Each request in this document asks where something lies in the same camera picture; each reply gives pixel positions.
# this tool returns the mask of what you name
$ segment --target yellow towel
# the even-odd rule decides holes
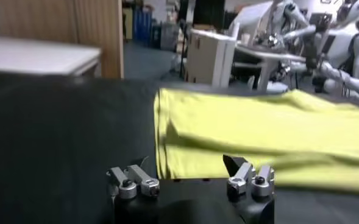
[[[300,91],[229,97],[162,89],[155,99],[160,178],[227,177],[222,155],[270,164],[277,186],[359,192],[359,108]]]

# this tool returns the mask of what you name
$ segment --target black table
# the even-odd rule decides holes
[[[162,87],[185,83],[0,74],[0,223],[106,223],[105,171],[149,156]],[[359,223],[359,195],[278,189],[276,223]]]

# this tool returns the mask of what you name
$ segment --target white cardboard box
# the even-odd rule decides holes
[[[192,30],[188,47],[186,81],[228,87],[235,43],[236,41],[229,36]]]

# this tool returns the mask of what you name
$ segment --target wooden panel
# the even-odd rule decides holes
[[[68,0],[0,0],[0,35],[75,42]]]
[[[75,0],[80,44],[100,47],[102,75],[123,78],[122,2],[119,0]]]

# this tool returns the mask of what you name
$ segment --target white desk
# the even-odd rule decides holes
[[[271,49],[257,49],[256,47],[248,47],[237,44],[236,49],[249,54],[253,57],[262,59],[261,73],[258,84],[258,91],[266,92],[272,70],[281,60],[297,61],[305,63],[305,58],[297,55],[273,52]]]
[[[0,37],[0,72],[82,75],[99,64],[100,55],[96,47]]]

